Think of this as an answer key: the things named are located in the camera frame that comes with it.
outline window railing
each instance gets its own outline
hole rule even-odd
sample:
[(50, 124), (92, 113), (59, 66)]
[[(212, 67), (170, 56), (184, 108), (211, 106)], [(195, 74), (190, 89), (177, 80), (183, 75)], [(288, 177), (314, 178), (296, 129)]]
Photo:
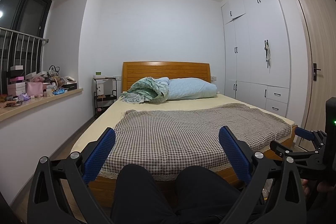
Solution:
[(48, 39), (0, 27), (0, 92), (7, 92), (6, 72), (11, 66), (23, 65), (24, 75), (42, 69), (42, 55)]

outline drawer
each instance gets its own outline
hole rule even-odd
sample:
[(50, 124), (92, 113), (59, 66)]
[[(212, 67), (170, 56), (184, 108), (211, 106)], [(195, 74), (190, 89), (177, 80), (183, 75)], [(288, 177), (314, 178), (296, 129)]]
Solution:
[(268, 86), (267, 99), (288, 104), (289, 89), (279, 88), (277, 86)]
[(286, 116), (286, 111), (287, 111), (287, 104), (282, 103), (282, 102), (278, 102), (278, 101), (274, 101), (274, 100), (271, 100), (271, 99), (267, 99), (265, 110), (285, 117)]

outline black rolling cart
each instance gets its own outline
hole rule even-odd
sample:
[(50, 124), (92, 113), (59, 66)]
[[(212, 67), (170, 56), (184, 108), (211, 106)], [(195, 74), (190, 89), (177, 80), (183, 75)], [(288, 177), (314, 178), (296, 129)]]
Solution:
[[(97, 80), (108, 80), (111, 79), (115, 83), (115, 90), (112, 90), (112, 94), (104, 94), (104, 95), (97, 95)], [(96, 84), (96, 89), (93, 92), (93, 100), (94, 100), (94, 112), (96, 118), (102, 115), (113, 103), (117, 100), (117, 79), (115, 77), (106, 77), (106, 78), (99, 78), (93, 79)], [(112, 104), (109, 106), (98, 106), (99, 102), (106, 102), (112, 101)]]

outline window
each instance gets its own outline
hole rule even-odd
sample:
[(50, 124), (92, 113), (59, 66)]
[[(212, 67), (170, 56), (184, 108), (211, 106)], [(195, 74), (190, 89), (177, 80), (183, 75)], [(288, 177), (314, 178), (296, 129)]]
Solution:
[(41, 37), (50, 6), (51, 0), (0, 0), (1, 94), (7, 92), (6, 71), (11, 66), (23, 65), (25, 75), (40, 72), (44, 45)]

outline wooden headboard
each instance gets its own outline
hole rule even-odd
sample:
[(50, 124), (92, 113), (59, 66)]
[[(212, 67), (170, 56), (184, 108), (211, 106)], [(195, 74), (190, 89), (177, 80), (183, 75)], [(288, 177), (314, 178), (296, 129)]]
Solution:
[(124, 62), (122, 91), (144, 77), (200, 78), (210, 83), (210, 65), (189, 62)]

